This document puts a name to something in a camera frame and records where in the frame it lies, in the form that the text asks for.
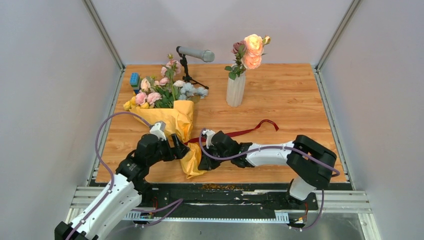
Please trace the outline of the dark red ribbon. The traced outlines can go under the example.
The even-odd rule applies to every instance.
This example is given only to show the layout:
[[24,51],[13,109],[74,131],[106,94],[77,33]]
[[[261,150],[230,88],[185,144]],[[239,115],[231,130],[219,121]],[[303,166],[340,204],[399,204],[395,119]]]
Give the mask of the dark red ribbon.
[[[228,132],[228,133],[226,133],[229,137],[237,137],[237,136],[242,136],[242,135],[245,135],[245,134],[248,134],[248,133],[251,133],[251,132],[253,132],[253,131],[255,131],[255,130],[257,130],[257,129],[259,129],[261,126],[262,126],[262,124],[264,124],[264,123],[269,123],[269,124],[271,124],[271,125],[273,125],[273,127],[274,127],[274,130],[277,132],[280,128],[279,128],[279,126],[274,122],[274,121],[272,121],[272,120],[269,120],[269,119],[263,119],[263,120],[261,120],[254,128],[250,128],[250,129],[245,129],[245,130],[240,130],[240,131],[233,131],[233,132]],[[192,138],[192,139],[190,139],[189,141],[187,141],[186,143],[184,143],[185,145],[188,145],[188,143],[198,143],[199,142],[199,140],[200,140],[200,142],[201,143],[203,143],[203,142],[205,142],[206,141],[206,138],[205,137],[203,137],[202,135],[200,136],[200,138],[199,137],[194,137],[194,138]]]

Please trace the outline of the yellow flower bouquet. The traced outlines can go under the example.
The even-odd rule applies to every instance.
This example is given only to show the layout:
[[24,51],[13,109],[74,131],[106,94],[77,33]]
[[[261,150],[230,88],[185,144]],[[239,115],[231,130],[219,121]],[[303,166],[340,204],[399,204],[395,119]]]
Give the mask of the yellow flower bouquet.
[[178,79],[182,71],[180,61],[168,54],[168,62],[162,65],[160,77],[146,76],[140,80],[137,93],[123,104],[125,111],[136,114],[148,123],[163,121],[166,136],[176,134],[187,143],[189,153],[180,161],[182,171],[188,179],[206,173],[200,170],[201,149],[199,144],[190,142],[194,127],[194,100],[205,98],[209,91],[204,87],[194,87],[192,83]]

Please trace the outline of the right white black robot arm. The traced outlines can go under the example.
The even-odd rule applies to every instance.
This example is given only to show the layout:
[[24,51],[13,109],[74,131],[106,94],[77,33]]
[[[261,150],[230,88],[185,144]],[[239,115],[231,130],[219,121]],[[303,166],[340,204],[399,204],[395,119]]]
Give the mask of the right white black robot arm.
[[306,135],[297,135],[286,143],[258,144],[237,142],[222,131],[203,129],[196,141],[201,150],[201,170],[213,170],[225,161],[239,168],[290,167],[297,174],[285,195],[292,209],[301,207],[310,193],[324,190],[341,174],[335,168],[336,154]]

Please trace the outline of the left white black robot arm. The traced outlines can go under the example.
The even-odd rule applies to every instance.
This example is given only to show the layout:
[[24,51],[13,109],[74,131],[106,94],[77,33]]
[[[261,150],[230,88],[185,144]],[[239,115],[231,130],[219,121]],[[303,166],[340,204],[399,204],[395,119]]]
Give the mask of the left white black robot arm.
[[115,174],[91,204],[70,223],[54,229],[56,240],[103,240],[138,205],[153,201],[151,185],[145,180],[150,167],[164,161],[181,160],[190,148],[171,135],[173,144],[154,134],[145,134],[119,164]]

